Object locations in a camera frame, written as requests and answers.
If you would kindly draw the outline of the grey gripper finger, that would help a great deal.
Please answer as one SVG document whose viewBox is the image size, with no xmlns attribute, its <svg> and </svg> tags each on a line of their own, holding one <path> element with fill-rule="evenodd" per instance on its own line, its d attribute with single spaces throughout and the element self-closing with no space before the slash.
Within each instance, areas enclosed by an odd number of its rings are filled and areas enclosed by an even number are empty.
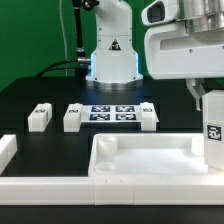
<svg viewBox="0 0 224 224">
<path fill-rule="evenodd" d="M 193 98 L 195 99 L 196 109 L 200 111 L 202 109 L 201 99 L 206 94 L 203 88 L 204 80 L 200 78 L 191 78 L 186 80 L 186 86 Z"/>
</svg>

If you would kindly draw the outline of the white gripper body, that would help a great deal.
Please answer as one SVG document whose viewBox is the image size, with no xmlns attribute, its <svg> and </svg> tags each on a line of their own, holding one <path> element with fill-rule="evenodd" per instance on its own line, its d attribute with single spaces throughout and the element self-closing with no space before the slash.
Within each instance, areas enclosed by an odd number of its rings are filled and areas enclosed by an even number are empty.
<svg viewBox="0 0 224 224">
<path fill-rule="evenodd" d="M 141 17 L 153 78 L 224 77 L 224 0 L 154 0 Z"/>
</svg>

